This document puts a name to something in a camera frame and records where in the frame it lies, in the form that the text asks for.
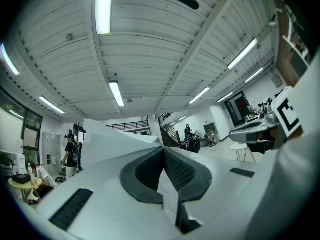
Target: black rectangular strip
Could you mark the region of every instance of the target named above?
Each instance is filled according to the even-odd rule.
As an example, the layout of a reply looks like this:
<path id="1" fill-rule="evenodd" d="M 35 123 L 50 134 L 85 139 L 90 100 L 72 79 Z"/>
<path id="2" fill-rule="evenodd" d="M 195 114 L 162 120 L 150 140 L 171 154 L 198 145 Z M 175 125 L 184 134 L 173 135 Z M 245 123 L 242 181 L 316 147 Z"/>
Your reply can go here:
<path id="1" fill-rule="evenodd" d="M 66 203 L 52 216 L 50 222 L 66 231 L 75 220 L 79 212 L 85 206 L 93 192 L 89 189 L 80 188 Z"/>
<path id="2" fill-rule="evenodd" d="M 239 175 L 242 175 L 242 176 L 246 176 L 246 177 L 249 177 L 249 178 L 252 178 L 255 175 L 254 171 L 243 170 L 243 169 L 239 169 L 239 168 L 232 168 L 230 170 L 230 172 L 234 173 L 234 174 L 239 174 Z"/>

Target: yellow table top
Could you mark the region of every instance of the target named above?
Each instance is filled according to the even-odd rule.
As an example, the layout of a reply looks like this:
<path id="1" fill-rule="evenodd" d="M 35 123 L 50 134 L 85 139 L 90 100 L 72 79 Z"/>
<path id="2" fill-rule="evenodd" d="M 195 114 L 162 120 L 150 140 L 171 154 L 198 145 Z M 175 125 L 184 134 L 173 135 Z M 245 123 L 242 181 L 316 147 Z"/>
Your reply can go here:
<path id="1" fill-rule="evenodd" d="M 12 178 L 9 179 L 9 184 L 16 188 L 16 189 L 20 189 L 20 190 L 31 190 L 34 189 L 36 187 L 39 187 L 42 184 L 42 179 L 35 177 L 35 184 L 31 185 L 31 181 L 25 183 L 25 184 L 19 184 L 15 181 L 12 180 Z"/>

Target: hat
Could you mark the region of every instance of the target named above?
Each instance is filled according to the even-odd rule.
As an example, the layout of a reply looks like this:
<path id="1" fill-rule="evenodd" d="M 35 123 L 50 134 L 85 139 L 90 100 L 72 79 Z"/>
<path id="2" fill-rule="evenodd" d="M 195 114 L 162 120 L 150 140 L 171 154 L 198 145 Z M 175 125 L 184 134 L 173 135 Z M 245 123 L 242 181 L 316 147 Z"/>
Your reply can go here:
<path id="1" fill-rule="evenodd" d="M 75 135 L 74 135 L 74 134 L 69 134 L 69 135 L 67 136 L 67 138 L 70 138 L 70 139 L 74 140 L 74 139 L 75 139 Z"/>

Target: staircase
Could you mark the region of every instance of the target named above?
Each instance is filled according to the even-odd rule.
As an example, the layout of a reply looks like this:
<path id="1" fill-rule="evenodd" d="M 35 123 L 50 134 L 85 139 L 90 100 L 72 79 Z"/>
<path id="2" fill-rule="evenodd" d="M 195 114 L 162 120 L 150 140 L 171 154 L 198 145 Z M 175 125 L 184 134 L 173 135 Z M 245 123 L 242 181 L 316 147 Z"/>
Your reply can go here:
<path id="1" fill-rule="evenodd" d="M 162 135 L 162 140 L 163 144 L 165 147 L 179 147 L 179 144 L 175 142 L 175 140 L 162 128 L 161 129 L 161 135 Z"/>

